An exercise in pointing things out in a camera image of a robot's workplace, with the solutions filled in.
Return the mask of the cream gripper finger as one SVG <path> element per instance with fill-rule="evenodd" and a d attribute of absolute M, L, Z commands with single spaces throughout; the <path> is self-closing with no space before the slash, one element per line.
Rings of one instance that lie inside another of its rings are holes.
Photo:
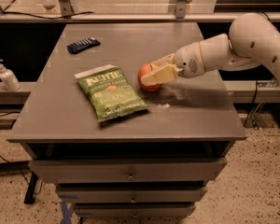
<path fill-rule="evenodd" d="M 164 64 L 142 77 L 142 82 L 148 86 L 168 83 L 176 80 L 181 71 L 175 64 Z"/>
<path fill-rule="evenodd" d="M 164 65 L 164 64 L 174 64 L 174 54 L 171 53 L 171 54 L 168 54 L 162 58 L 159 58 L 158 60 L 155 60 L 155 61 L 152 61 L 150 62 L 150 64 L 154 64 L 154 65 L 157 65 L 157 66 L 161 66 L 161 65 Z"/>

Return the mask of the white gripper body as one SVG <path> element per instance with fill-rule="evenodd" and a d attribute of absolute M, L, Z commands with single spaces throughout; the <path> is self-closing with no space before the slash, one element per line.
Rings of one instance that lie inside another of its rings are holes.
<path fill-rule="evenodd" d="M 205 73 L 200 43 L 195 42 L 179 49 L 174 56 L 174 62 L 181 69 L 179 75 L 193 78 Z"/>

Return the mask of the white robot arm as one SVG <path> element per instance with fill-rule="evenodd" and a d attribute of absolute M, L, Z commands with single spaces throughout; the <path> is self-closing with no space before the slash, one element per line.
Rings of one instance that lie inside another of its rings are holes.
<path fill-rule="evenodd" d="M 212 70 L 241 71 L 265 66 L 280 82 L 280 33 L 264 16 L 247 13 L 236 18 L 227 34 L 186 45 L 153 62 L 140 77 L 145 86 L 193 78 Z"/>

